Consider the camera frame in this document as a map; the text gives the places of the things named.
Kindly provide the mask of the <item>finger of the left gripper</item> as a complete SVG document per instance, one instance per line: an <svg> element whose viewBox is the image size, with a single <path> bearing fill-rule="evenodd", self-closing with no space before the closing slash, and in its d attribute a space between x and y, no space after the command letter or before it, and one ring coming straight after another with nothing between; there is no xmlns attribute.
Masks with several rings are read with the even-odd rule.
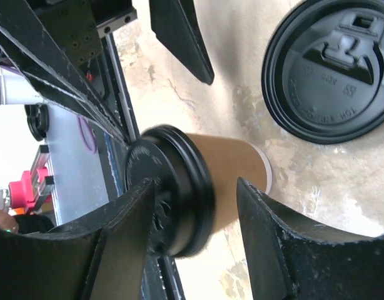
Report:
<svg viewBox="0 0 384 300"><path fill-rule="evenodd" d="M156 38L199 81L212 84L215 74L198 25L193 0L150 0Z"/></svg>

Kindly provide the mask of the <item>black plastic cup lid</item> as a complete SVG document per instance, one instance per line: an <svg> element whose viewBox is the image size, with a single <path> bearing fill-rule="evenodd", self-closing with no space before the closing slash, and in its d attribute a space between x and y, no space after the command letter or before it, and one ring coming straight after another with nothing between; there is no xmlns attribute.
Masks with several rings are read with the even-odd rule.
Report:
<svg viewBox="0 0 384 300"><path fill-rule="evenodd" d="M124 183L129 189L146 178L155 184L148 252L198 254L211 234L216 205L209 168L191 138L170 125L145 131L128 150Z"/></svg>

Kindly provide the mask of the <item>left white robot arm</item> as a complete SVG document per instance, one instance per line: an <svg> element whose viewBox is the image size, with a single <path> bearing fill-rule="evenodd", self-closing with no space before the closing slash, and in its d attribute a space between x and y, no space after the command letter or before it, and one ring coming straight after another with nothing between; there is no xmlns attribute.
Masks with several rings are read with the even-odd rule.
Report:
<svg viewBox="0 0 384 300"><path fill-rule="evenodd" d="M113 33L136 19L131 1L0 1L0 105L25 105L36 139L52 103L132 143Z"/></svg>

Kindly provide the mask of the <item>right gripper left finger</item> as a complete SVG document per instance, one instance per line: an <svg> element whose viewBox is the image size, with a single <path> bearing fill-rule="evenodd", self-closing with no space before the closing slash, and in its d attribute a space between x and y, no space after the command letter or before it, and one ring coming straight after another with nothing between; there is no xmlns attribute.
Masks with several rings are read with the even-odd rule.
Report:
<svg viewBox="0 0 384 300"><path fill-rule="evenodd" d="M49 232L0 229L0 299L138 299L153 209L146 179Z"/></svg>

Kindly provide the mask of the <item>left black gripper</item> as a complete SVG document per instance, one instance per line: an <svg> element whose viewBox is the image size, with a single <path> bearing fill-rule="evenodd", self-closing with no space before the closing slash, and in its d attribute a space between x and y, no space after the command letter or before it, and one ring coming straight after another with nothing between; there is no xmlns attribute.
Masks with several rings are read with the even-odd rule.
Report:
<svg viewBox="0 0 384 300"><path fill-rule="evenodd" d="M75 65L136 18L131 1L40 1L34 11L26 1L0 1L0 49L40 95L127 145L129 134Z"/></svg>

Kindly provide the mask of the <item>aluminium frame rail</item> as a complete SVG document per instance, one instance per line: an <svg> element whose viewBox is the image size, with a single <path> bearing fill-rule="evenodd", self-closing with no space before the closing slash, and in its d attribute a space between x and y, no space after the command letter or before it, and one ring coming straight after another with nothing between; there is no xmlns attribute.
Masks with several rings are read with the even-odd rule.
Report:
<svg viewBox="0 0 384 300"><path fill-rule="evenodd" d="M125 130L125 142L119 142L104 133L106 153L103 155L103 172L107 175L106 187L110 198L127 191L124 183L124 159L131 142L139 137L131 98L128 92L118 50L112 34L102 38L103 51L99 62L106 76L109 93L105 100L119 124ZM140 299L184 299L184 291L175 260L168 256L150 256L145 259L141 280Z"/></svg>

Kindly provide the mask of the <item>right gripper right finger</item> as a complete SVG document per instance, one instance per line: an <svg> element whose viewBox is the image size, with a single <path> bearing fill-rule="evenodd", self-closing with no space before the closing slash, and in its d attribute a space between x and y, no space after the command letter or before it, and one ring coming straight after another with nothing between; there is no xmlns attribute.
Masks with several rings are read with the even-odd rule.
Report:
<svg viewBox="0 0 384 300"><path fill-rule="evenodd" d="M327 226L242 178L237 203L255 299L384 299L384 234Z"/></svg>

